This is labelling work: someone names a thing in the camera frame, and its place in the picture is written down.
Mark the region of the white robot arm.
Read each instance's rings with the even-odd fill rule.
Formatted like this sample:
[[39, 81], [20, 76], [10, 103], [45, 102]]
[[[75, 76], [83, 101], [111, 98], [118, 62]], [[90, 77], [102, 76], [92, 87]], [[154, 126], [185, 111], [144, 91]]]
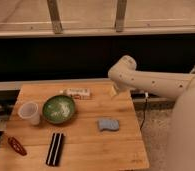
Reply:
[[195, 171], [195, 73], [138, 71], [124, 55], [108, 71], [111, 96], [139, 89], [175, 101], [168, 134], [165, 171]]

